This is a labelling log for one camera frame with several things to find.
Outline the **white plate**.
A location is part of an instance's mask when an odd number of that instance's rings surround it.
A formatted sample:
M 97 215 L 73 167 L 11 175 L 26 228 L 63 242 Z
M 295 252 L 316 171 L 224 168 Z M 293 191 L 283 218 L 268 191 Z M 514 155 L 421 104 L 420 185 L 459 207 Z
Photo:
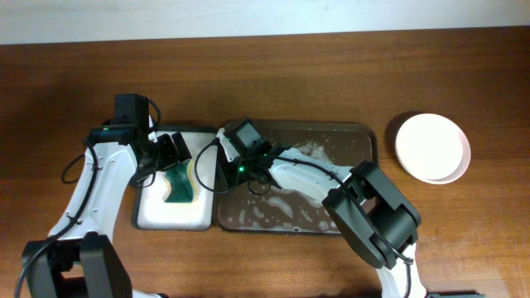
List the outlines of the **white plate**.
M 408 118 L 397 130 L 394 147 L 402 168 L 428 184 L 450 184 L 470 166 L 467 136 L 456 123 L 438 114 Z

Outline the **green and yellow sponge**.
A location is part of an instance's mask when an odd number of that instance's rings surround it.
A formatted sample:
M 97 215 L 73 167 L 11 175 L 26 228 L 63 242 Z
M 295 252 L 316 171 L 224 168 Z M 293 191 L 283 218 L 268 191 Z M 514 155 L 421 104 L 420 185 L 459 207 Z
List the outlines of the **green and yellow sponge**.
M 195 198 L 195 187 L 192 181 L 194 162 L 184 161 L 166 171 L 164 178 L 167 189 L 165 202 L 169 204 L 190 204 Z

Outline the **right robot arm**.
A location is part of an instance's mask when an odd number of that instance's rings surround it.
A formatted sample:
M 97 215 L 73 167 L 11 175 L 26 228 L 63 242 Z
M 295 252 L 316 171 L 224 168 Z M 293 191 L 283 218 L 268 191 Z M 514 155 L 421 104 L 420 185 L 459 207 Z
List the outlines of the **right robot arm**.
M 378 165 L 336 166 L 272 145 L 244 118 L 220 128 L 232 188 L 258 182 L 321 202 L 353 251 L 378 275 L 384 297 L 425 297 L 417 270 L 421 215 Z

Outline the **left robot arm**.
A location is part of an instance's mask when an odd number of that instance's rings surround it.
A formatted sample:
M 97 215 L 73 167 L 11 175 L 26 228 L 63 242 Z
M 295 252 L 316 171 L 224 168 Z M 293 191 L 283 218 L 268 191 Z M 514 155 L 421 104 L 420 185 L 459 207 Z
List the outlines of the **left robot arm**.
M 24 285 L 33 297 L 145 295 L 133 288 L 112 243 L 124 192 L 153 185 L 158 173 L 191 158 L 178 132 L 150 138 L 157 109 L 143 95 L 116 95 L 113 117 L 83 140 L 83 170 L 65 212 L 46 239 L 26 244 L 15 296 Z

